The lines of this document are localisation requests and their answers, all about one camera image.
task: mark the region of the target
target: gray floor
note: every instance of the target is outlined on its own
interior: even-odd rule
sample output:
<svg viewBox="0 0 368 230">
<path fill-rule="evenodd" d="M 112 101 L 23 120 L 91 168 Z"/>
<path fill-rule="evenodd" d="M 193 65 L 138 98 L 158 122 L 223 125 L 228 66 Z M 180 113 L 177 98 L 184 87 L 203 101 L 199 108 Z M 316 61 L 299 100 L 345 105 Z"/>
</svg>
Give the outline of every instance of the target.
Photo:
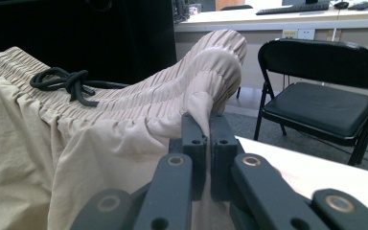
<svg viewBox="0 0 368 230">
<path fill-rule="evenodd" d="M 227 103 L 225 112 L 257 117 L 261 95 L 261 89 L 242 87 L 239 98 L 234 95 Z"/>
</svg>

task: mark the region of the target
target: wall outlet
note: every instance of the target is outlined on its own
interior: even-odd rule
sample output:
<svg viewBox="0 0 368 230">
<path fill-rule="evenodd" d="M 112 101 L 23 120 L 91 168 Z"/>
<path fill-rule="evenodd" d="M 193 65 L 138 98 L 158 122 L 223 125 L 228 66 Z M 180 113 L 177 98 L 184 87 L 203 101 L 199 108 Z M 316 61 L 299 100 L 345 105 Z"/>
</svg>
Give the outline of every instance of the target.
<svg viewBox="0 0 368 230">
<path fill-rule="evenodd" d="M 298 39 L 313 40 L 315 36 L 315 30 L 298 30 Z"/>
<path fill-rule="evenodd" d="M 282 38 L 297 38 L 298 30 L 283 30 Z"/>
</svg>

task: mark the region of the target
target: metal grommet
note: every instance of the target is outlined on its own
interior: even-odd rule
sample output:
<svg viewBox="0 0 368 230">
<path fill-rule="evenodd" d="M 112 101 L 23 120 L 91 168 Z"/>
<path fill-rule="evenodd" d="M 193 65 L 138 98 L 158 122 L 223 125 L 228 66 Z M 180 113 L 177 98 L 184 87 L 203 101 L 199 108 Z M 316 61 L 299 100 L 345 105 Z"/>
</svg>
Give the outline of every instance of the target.
<svg viewBox="0 0 368 230">
<path fill-rule="evenodd" d="M 184 163 L 184 158 L 180 156 L 172 156 L 167 160 L 167 163 L 171 166 L 179 166 Z"/>
<path fill-rule="evenodd" d="M 108 195 L 106 197 L 103 197 L 98 202 L 98 210 L 103 213 L 108 213 L 118 208 L 120 204 L 121 199 L 119 199 L 116 195 Z"/>
<path fill-rule="evenodd" d="M 245 156 L 241 161 L 248 166 L 259 166 L 262 162 L 253 156 Z"/>
<path fill-rule="evenodd" d="M 330 207 L 341 213 L 353 213 L 355 211 L 355 205 L 339 195 L 327 195 L 325 201 Z"/>
</svg>

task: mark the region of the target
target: drawstring cord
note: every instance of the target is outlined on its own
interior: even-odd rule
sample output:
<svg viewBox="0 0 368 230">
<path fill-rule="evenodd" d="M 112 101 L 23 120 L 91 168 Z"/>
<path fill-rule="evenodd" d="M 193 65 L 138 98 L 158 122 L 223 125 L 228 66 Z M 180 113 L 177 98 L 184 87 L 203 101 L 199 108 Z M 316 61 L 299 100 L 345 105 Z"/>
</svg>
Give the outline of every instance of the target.
<svg viewBox="0 0 368 230">
<path fill-rule="evenodd" d="M 43 81 L 47 76 L 57 76 L 58 78 Z M 71 95 L 70 102 L 78 100 L 81 104 L 91 107 L 96 107 L 99 102 L 88 101 L 82 96 L 82 93 L 88 96 L 95 95 L 95 91 L 85 85 L 96 88 L 124 88 L 128 86 L 128 84 L 102 80 L 85 80 L 86 76 L 88 76 L 88 71 L 86 70 L 70 74 L 61 68 L 52 67 L 34 75 L 30 80 L 30 85 L 42 91 L 54 91 L 65 88 L 67 93 Z"/>
</svg>

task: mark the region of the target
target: white table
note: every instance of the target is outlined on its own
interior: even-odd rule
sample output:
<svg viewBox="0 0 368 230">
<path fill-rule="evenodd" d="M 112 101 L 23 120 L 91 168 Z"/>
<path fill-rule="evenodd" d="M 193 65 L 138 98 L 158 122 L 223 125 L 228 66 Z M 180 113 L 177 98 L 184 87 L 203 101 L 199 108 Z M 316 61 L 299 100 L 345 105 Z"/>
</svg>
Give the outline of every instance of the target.
<svg viewBox="0 0 368 230">
<path fill-rule="evenodd" d="M 298 194 L 311 198 L 321 189 L 336 189 L 368 207 L 368 171 L 237 137 L 245 152 L 259 154 L 279 170 Z"/>
</svg>

